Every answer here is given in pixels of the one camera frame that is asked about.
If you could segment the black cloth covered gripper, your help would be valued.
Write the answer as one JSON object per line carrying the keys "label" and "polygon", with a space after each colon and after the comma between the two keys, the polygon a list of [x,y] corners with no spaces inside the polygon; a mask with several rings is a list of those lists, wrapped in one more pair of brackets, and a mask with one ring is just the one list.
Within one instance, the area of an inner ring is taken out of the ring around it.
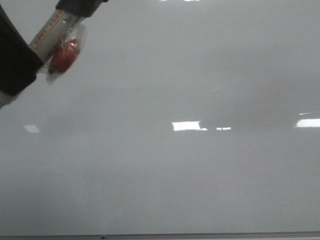
{"label": "black cloth covered gripper", "polygon": [[[60,0],[55,10],[63,10],[76,16],[80,23],[91,17],[101,0]],[[15,97],[31,85],[37,78],[37,72],[47,62],[42,62],[29,48],[15,28],[4,9],[0,10],[0,92]]]}

